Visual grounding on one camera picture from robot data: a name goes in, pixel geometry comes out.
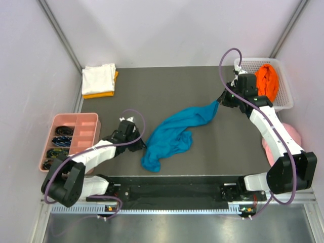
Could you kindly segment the blue t shirt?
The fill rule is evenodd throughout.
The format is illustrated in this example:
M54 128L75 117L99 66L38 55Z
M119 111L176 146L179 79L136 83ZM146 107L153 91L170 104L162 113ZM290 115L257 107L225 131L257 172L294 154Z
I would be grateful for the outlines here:
M215 117L218 106L219 102L214 101L206 106L189 107L164 120L147 139L141 166L157 173L161 159L188 151L193 143L188 128L207 125Z

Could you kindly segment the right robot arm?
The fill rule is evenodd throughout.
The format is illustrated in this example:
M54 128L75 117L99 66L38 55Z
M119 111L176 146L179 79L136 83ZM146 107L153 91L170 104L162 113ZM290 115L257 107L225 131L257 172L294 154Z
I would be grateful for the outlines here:
M247 116L267 142L274 159L267 173L239 177L236 194L240 199L250 199L255 191L295 194L311 187L316 155L304 151L289 135L269 98L258 94L254 74L236 72L217 101L226 107L238 107Z

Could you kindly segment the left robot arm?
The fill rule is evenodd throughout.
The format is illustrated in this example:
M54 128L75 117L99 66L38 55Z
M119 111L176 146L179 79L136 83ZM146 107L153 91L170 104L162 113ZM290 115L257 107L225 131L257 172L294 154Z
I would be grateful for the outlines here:
M58 155L41 186L48 204L60 203L69 208L79 199L98 195L105 201L114 197L115 189L103 175L87 177L86 174L126 150L136 152L146 147L133 118L121 118L118 128L97 144L76 154Z

